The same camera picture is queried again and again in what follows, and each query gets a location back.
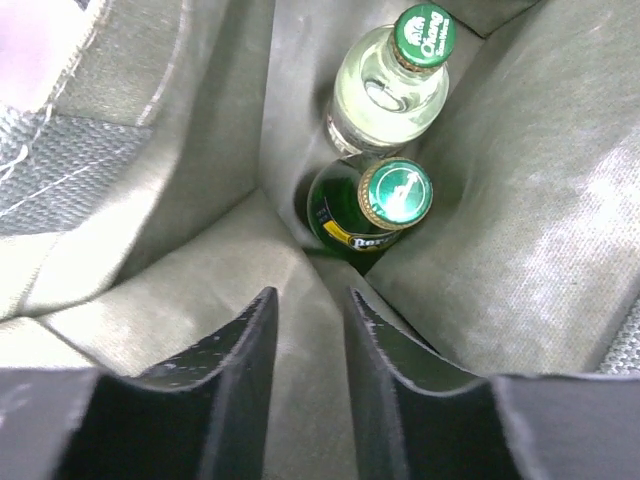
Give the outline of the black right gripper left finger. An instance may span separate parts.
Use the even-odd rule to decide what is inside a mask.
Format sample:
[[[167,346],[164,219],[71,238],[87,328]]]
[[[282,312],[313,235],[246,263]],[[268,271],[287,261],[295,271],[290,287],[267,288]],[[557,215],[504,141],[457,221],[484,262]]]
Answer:
[[[1,372],[5,479],[258,479],[278,330],[267,287],[231,322],[137,377]]]

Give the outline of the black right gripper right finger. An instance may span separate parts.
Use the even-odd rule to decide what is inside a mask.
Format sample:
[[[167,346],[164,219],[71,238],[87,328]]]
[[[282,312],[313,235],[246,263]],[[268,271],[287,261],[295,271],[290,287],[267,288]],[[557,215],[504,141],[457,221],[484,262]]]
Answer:
[[[386,322],[357,290],[344,336],[363,479],[639,475],[635,376],[477,376]]]

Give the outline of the clear chang soda bottle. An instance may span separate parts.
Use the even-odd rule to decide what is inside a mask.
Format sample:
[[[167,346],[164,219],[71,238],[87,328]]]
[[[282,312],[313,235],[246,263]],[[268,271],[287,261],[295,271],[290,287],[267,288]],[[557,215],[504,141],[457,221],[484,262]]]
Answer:
[[[327,131],[346,155],[390,156],[421,136],[448,96],[455,22],[419,3],[367,32],[347,52],[327,111]]]

